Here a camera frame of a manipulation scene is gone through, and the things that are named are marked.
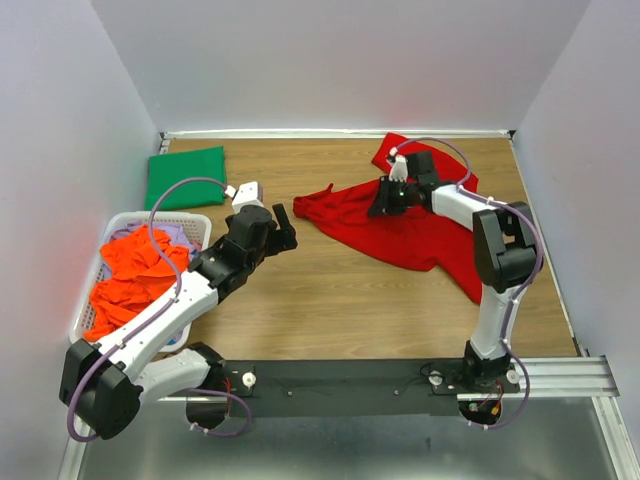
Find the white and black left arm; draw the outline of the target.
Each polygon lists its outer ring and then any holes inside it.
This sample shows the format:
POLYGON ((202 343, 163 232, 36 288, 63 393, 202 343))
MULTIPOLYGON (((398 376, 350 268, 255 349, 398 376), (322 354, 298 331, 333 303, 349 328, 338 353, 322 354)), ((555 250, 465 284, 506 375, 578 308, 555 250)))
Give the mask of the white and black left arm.
POLYGON ((134 319, 91 344, 83 339, 67 350, 59 398, 67 406, 67 430, 81 420, 94 438, 111 439, 140 407, 183 390, 227 396, 224 359, 196 343, 157 360, 156 354, 183 327, 213 310, 241 288, 265 258, 293 250, 296 231, 283 205, 247 205, 226 220, 228 231, 200 252, 176 283, 134 319))

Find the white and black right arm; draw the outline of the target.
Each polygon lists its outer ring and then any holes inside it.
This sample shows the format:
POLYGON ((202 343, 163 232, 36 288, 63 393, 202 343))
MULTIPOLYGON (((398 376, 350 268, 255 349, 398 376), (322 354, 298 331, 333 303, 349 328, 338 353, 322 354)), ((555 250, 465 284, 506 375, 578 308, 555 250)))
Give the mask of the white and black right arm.
POLYGON ((370 216, 398 216, 421 207, 472 233, 481 303, 459 376, 467 389, 483 391, 510 369, 519 305, 543 265, 531 210, 523 202, 504 203, 467 189, 470 168, 456 182, 442 180, 430 151, 402 154, 393 147, 387 161, 391 170, 379 181, 370 216))

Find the red t shirt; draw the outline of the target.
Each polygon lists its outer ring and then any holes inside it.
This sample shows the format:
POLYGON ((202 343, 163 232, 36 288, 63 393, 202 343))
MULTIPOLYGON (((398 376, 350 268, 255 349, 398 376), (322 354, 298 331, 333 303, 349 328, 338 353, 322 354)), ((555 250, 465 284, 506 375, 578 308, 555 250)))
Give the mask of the red t shirt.
POLYGON ((382 262, 424 272, 439 266, 478 304, 482 283, 474 265, 472 232, 421 207, 400 216, 370 216, 378 187, 377 179, 339 191, 329 185, 296 197, 293 212, 329 237, 382 262))

